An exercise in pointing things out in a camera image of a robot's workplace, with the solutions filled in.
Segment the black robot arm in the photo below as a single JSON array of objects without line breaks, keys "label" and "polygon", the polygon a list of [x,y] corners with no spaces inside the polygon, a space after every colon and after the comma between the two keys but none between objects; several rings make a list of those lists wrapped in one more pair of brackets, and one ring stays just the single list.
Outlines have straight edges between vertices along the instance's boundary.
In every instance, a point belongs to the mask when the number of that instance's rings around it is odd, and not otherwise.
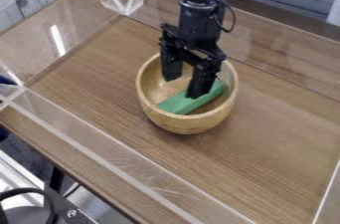
[{"label": "black robot arm", "polygon": [[162,23],[162,69],[167,82],[182,77],[183,64],[192,66],[186,96],[208,94],[227,55],[218,46],[223,28],[224,0],[180,0],[178,25]]}]

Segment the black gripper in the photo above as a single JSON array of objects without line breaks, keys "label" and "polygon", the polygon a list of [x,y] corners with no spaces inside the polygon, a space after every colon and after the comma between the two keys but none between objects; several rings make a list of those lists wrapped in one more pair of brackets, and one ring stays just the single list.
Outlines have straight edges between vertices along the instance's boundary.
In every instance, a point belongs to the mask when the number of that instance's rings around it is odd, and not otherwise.
[{"label": "black gripper", "polygon": [[219,47],[212,45],[195,45],[179,36],[179,27],[162,24],[162,69],[167,82],[182,77],[183,64],[194,67],[192,78],[188,84],[186,96],[198,99],[208,94],[216,75],[220,72],[226,54]]}]

